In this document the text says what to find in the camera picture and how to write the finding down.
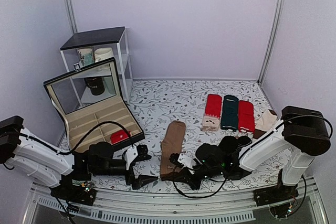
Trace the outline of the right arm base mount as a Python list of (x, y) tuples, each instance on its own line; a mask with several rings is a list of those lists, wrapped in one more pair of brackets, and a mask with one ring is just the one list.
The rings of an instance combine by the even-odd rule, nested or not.
[(297, 186), (276, 185), (253, 191), (257, 206), (269, 205), (298, 197)]

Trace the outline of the brown ribbed sock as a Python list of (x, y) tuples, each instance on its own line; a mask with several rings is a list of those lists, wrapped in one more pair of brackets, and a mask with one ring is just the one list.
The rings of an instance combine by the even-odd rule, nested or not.
[(161, 142), (160, 178), (162, 181), (171, 180), (175, 165), (170, 162), (171, 154), (180, 154), (184, 140), (186, 125), (181, 121), (171, 122)]

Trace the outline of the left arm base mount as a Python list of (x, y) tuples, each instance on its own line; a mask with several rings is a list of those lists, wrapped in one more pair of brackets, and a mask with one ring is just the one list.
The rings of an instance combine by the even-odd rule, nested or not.
[(50, 194), (55, 198), (87, 206), (93, 206), (97, 194), (92, 182), (83, 182), (79, 185), (74, 185), (72, 180), (63, 181), (59, 186), (50, 190)]

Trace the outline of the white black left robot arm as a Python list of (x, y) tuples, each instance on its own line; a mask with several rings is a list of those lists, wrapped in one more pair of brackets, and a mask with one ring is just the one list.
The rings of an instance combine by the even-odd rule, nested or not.
[(52, 189), (57, 197), (73, 200), (78, 195), (91, 196), (93, 175), (125, 176), (127, 185), (139, 189), (157, 177), (135, 176), (133, 165), (151, 159), (146, 145), (131, 145), (121, 159), (114, 159), (113, 145), (99, 142), (83, 153), (76, 144), (64, 151), (35, 137), (23, 126), (23, 118), (12, 116), (1, 121), (1, 164), (8, 169), (21, 168)]

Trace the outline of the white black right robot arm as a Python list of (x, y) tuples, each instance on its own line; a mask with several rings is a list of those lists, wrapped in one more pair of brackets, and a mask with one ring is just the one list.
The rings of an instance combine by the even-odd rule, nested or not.
[(282, 201), (296, 188), (315, 157), (330, 149), (332, 135), (333, 126), (321, 112), (287, 106), (280, 120), (255, 142), (245, 135), (225, 136), (218, 145), (202, 144), (194, 159), (171, 154), (170, 162), (175, 168), (170, 180), (174, 185), (188, 184), (192, 190), (198, 190), (203, 179), (218, 175), (225, 181), (240, 180), (264, 161), (290, 148), (291, 157), (271, 190), (271, 196)]

